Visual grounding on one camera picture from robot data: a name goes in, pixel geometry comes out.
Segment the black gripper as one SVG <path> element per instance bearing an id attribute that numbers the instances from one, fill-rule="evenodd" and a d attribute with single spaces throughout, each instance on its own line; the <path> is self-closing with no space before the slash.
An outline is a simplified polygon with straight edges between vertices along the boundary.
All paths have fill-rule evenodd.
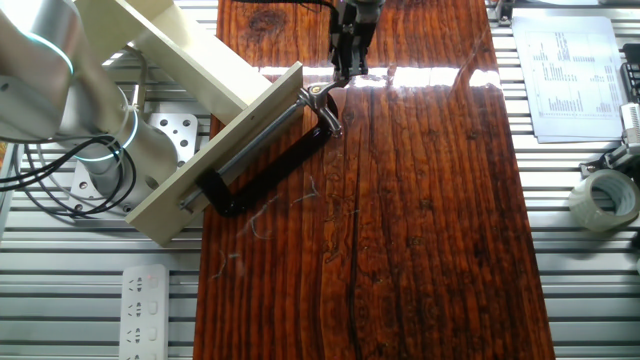
<path id="1" fill-rule="evenodd" d="M 339 0 L 336 15 L 330 21 L 330 46 L 334 79 L 346 80 L 350 76 L 367 75 L 366 60 L 377 24 L 381 18 L 385 0 Z M 339 47 L 342 34 L 350 33 L 354 47 Z"/>

